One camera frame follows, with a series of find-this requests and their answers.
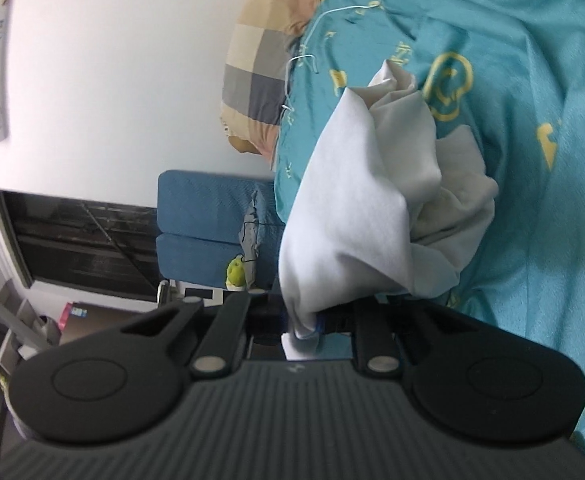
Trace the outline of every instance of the blue bed sheet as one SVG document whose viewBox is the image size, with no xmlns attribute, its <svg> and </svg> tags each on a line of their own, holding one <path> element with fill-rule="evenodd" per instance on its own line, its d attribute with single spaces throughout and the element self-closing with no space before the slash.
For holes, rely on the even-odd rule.
<svg viewBox="0 0 585 480">
<path fill-rule="evenodd" d="M 370 1 L 324 0 L 317 16 Z M 394 60 L 417 76 L 439 137 L 471 126 L 500 188 L 451 306 L 558 349 L 585 372 L 585 0 L 382 6 L 322 18 L 307 50 L 318 73 L 295 66 L 276 153 L 278 214 L 288 218 L 343 87 L 367 85 Z M 585 411 L 577 430 L 585 438 Z"/>
</svg>

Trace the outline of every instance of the white cloth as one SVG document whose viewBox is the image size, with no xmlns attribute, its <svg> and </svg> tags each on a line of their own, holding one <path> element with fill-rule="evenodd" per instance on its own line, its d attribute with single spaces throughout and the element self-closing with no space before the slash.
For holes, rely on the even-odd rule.
<svg viewBox="0 0 585 480">
<path fill-rule="evenodd" d="M 435 298 L 457 285 L 496 194 L 470 128 L 436 140 L 408 72 L 386 61 L 367 88 L 347 88 L 282 238 L 279 280 L 297 335 L 336 304 L 378 292 Z"/>
</svg>

